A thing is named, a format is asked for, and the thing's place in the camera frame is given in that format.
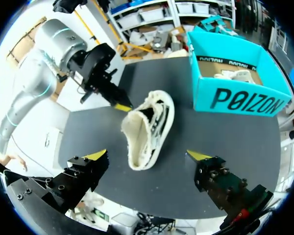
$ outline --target wire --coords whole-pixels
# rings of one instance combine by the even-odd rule
[[[86,94],[86,92],[82,93],[82,92],[78,91],[78,89],[79,89],[80,87],[81,87],[80,85],[77,87],[77,89],[76,89],[77,93],[79,93],[79,94]]]
[[[31,159],[33,162],[35,162],[37,165],[39,165],[41,168],[43,168],[46,172],[48,172],[52,177],[53,177],[53,174],[48,171],[43,165],[39,164],[38,162],[36,162],[34,159],[32,159],[30,156],[28,156],[26,153],[23,152],[23,150],[19,147],[19,145],[16,143],[15,139],[13,136],[11,136],[14,144],[16,145],[16,147],[25,155],[27,156],[29,159]]]

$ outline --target cardboard box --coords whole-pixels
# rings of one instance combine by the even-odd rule
[[[244,67],[234,66],[234,65],[228,65],[228,64],[222,64],[222,63],[216,63],[216,62],[208,62],[208,61],[198,61],[199,70],[201,72],[201,75],[204,77],[214,77],[216,73],[222,74],[223,71],[237,71],[237,70],[248,70],[250,71],[251,77],[254,81],[254,83],[258,85],[263,85],[262,81],[260,80],[260,77],[257,73],[257,71],[250,70]]]
[[[142,26],[138,29],[140,33],[148,33],[148,32],[153,32],[156,31],[156,27],[150,27],[150,26]]]
[[[161,5],[154,5],[154,6],[143,7],[143,8],[141,8],[141,11],[142,12],[152,11],[152,10],[156,10],[156,9],[160,9],[160,8],[162,8]]]
[[[187,33],[187,46],[196,111],[273,117],[291,100],[284,74],[260,45],[194,29]],[[242,68],[255,83],[214,78]]]
[[[145,46],[141,46],[141,47],[151,50],[151,44],[150,43],[146,44]],[[148,54],[148,52],[145,51],[145,50],[142,50],[140,48],[133,48],[131,51],[129,51],[126,54],[126,56],[128,56],[128,57],[131,57],[131,56],[143,57],[146,54]]]
[[[183,26],[179,26],[170,31],[170,36],[177,36],[183,33],[186,33],[185,29],[183,28]]]

